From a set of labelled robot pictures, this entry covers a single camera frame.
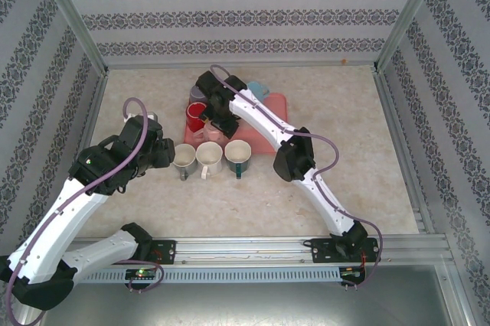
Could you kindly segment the purple mug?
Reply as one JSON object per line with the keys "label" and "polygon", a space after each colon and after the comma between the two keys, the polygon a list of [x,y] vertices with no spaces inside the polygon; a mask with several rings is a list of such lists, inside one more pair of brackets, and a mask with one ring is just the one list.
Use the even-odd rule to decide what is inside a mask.
{"label": "purple mug", "polygon": [[198,89],[197,86],[193,86],[189,92],[189,103],[208,104],[208,100],[207,97]]}

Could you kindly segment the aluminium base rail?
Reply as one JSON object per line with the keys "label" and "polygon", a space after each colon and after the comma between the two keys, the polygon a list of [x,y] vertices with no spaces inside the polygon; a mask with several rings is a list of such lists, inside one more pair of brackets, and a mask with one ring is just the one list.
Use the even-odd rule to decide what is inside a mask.
{"label": "aluminium base rail", "polygon": [[[176,266],[296,266],[313,263],[302,236],[182,237],[171,254]],[[434,265],[454,260],[442,234],[387,235],[383,265]]]}

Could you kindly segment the right aluminium side rail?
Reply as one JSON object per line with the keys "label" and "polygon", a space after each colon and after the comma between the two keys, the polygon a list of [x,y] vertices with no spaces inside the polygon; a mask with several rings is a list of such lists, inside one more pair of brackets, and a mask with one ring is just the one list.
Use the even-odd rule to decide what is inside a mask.
{"label": "right aluminium side rail", "polygon": [[390,136],[394,144],[394,150],[400,166],[403,181],[407,190],[411,207],[416,218],[417,227],[420,233],[436,234],[433,227],[430,213],[423,196],[423,190],[419,184],[415,168],[408,149],[407,142],[403,135],[402,125],[397,115],[392,97],[387,87],[384,75],[378,71],[373,71],[374,83],[377,88],[378,96],[384,111]]}

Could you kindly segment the right aluminium corner post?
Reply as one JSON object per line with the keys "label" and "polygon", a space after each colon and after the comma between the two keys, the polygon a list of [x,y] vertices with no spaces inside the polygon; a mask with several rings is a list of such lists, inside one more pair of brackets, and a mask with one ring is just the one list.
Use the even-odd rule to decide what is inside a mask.
{"label": "right aluminium corner post", "polygon": [[400,44],[405,31],[408,29],[422,3],[423,0],[407,0],[403,6],[400,16],[396,20],[379,56],[374,62],[374,69],[378,73],[381,73],[386,68],[395,50],[397,49],[397,46]]}

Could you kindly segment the right black mount plate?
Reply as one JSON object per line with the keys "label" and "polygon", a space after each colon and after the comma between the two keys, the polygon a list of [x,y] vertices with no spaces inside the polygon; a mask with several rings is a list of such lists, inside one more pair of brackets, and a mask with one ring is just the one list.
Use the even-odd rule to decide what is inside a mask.
{"label": "right black mount plate", "polygon": [[353,251],[345,250],[345,254],[338,251],[338,241],[332,238],[314,238],[309,240],[312,261],[314,263],[347,263],[347,262],[375,262],[379,254],[379,245],[376,238],[368,237]]}

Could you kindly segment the aluminium side rail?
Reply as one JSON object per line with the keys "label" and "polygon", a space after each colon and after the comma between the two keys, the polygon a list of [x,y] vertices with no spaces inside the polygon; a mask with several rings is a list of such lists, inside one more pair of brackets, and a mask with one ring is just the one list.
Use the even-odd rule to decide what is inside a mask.
{"label": "aluminium side rail", "polygon": [[57,169],[57,180],[53,184],[51,203],[53,204],[61,192],[68,170],[80,152],[91,143],[96,121],[99,116],[103,94],[106,89],[108,73],[98,77],[90,76],[82,87],[82,93],[73,109],[75,115],[69,122],[68,135],[64,136],[62,160]]}
{"label": "aluminium side rail", "polygon": [[423,196],[423,190],[419,184],[415,168],[408,149],[407,142],[403,135],[402,125],[397,115],[392,97],[387,87],[384,75],[378,71],[373,71],[374,83],[377,88],[378,96],[384,111],[390,136],[394,144],[394,150],[400,166],[403,181],[407,190],[411,207],[416,218],[417,227],[420,233],[436,234],[433,227],[430,213]]}

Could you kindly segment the grey metal sheet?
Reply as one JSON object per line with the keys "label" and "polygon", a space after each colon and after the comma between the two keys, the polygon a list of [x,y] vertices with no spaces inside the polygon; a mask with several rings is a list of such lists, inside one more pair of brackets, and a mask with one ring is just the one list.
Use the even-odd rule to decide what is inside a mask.
{"label": "grey metal sheet", "polygon": [[328,283],[161,285],[134,295],[80,285],[42,326],[452,326],[436,292]]}

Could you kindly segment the pink faceted mug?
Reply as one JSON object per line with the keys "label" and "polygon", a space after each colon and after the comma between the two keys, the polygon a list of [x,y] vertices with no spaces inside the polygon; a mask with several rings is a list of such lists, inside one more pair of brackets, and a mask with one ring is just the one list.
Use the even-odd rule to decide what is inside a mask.
{"label": "pink faceted mug", "polygon": [[227,142],[226,136],[221,130],[206,122],[202,129],[193,133],[193,138],[198,143],[203,142],[216,142],[217,144],[225,144]]}

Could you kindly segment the pale pinkish grey mug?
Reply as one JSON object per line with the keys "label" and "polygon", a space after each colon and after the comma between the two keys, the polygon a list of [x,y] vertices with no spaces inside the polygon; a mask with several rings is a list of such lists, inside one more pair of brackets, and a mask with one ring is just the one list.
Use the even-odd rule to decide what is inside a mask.
{"label": "pale pinkish grey mug", "polygon": [[198,168],[195,148],[185,143],[176,145],[173,166],[178,171],[180,180],[186,181]]}

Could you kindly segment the aluminium corner post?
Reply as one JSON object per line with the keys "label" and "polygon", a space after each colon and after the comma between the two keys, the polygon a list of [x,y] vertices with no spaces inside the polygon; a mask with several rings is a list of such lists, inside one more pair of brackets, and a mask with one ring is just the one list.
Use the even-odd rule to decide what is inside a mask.
{"label": "aluminium corner post", "polygon": [[72,28],[77,40],[80,42],[85,54],[100,74],[106,74],[108,66],[101,55],[96,42],[92,38],[82,16],[78,12],[73,0],[55,0],[67,23]]}
{"label": "aluminium corner post", "polygon": [[374,69],[378,73],[381,73],[386,68],[395,50],[397,49],[397,46],[400,44],[405,31],[408,29],[422,3],[423,0],[407,0],[403,6],[400,16],[396,20],[379,56],[374,62]]}

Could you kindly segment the black mount plate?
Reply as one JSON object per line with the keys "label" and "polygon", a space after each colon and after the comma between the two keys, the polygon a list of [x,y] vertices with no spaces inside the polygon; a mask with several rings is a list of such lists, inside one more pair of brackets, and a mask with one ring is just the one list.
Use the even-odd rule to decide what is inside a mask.
{"label": "black mount plate", "polygon": [[149,260],[160,265],[173,265],[176,251],[175,240],[153,240]]}
{"label": "black mount plate", "polygon": [[312,261],[314,263],[347,263],[347,262],[375,262],[379,254],[379,245],[376,238],[368,237],[353,251],[345,250],[345,254],[338,251],[338,241],[332,238],[314,238],[309,240]]}

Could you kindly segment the white mug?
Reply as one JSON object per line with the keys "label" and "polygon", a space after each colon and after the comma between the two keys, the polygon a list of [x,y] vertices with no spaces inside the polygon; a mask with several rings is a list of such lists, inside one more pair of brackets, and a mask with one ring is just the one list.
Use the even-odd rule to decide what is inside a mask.
{"label": "white mug", "polygon": [[204,142],[196,150],[201,179],[207,180],[222,171],[223,149],[216,142]]}

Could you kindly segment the left aluminium side rail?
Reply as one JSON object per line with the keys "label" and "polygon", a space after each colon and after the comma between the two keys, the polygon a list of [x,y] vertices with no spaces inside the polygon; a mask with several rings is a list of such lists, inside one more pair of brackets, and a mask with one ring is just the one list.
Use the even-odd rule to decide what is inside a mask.
{"label": "left aluminium side rail", "polygon": [[62,160],[57,169],[57,180],[53,184],[51,203],[53,204],[61,192],[68,170],[80,152],[91,143],[96,121],[99,116],[103,94],[106,89],[108,73],[98,77],[90,76],[82,87],[82,93],[73,109],[75,115],[69,122],[68,135],[64,136]]}

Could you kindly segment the left aluminium corner post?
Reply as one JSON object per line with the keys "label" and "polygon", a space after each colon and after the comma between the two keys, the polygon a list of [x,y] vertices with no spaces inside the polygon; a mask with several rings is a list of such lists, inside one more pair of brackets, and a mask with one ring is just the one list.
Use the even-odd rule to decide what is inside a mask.
{"label": "left aluminium corner post", "polygon": [[55,0],[67,23],[72,28],[77,40],[80,42],[85,54],[100,74],[106,74],[108,66],[101,55],[96,42],[92,38],[82,16],[78,12],[73,0]]}

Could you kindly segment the pink plastic tray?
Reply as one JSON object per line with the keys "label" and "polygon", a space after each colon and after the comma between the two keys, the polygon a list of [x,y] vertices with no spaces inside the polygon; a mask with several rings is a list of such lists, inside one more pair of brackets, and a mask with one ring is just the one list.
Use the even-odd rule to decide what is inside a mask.
{"label": "pink plastic tray", "polygon": [[[226,137],[225,144],[218,145],[224,147],[233,140],[243,140],[251,146],[252,153],[273,155],[281,142],[290,138],[286,131],[293,129],[288,123],[286,98],[281,93],[271,93],[261,103],[250,91],[244,94],[245,97],[236,96],[229,102],[230,111],[240,118],[237,131],[231,139]],[[194,147],[202,144],[194,140],[188,127],[185,127],[184,143]]]}

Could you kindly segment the dark green mug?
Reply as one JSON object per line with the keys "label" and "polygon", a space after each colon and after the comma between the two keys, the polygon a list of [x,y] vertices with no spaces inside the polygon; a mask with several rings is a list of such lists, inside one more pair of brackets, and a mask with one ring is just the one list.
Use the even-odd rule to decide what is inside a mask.
{"label": "dark green mug", "polygon": [[251,146],[243,140],[233,140],[226,144],[224,155],[227,167],[235,174],[236,179],[241,179],[250,165]]}

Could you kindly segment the aluminium wall base strip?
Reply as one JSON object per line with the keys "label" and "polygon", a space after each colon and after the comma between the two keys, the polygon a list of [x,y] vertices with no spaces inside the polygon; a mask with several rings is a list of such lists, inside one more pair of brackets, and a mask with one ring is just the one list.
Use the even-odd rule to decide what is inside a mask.
{"label": "aluminium wall base strip", "polygon": [[[144,69],[208,69],[213,63],[153,63],[153,64],[109,64],[109,70],[144,70]],[[376,68],[375,61],[347,60],[343,61],[290,61],[290,62],[224,62],[216,63],[227,69],[234,67],[353,67],[369,66]]]}

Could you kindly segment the red mug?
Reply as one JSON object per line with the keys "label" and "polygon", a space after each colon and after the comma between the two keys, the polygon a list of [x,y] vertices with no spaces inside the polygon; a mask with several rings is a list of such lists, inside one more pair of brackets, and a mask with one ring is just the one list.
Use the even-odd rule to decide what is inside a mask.
{"label": "red mug", "polygon": [[207,104],[203,102],[190,103],[186,109],[187,127],[192,132],[197,132],[204,127],[205,121],[200,118],[200,115],[207,108]]}

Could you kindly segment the light blue mug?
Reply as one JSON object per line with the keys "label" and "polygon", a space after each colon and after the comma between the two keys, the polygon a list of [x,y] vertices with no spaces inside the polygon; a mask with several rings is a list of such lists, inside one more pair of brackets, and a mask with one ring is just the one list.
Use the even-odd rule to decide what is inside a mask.
{"label": "light blue mug", "polygon": [[270,94],[270,89],[268,86],[256,82],[251,81],[247,84],[247,88],[252,92],[252,94],[262,103],[265,98],[267,98]]}

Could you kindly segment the left black mount plate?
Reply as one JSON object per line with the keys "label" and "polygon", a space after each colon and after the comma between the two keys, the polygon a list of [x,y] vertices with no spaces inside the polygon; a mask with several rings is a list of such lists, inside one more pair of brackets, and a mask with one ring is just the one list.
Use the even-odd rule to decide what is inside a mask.
{"label": "left black mount plate", "polygon": [[160,265],[173,265],[176,251],[175,240],[153,240],[149,260]]}

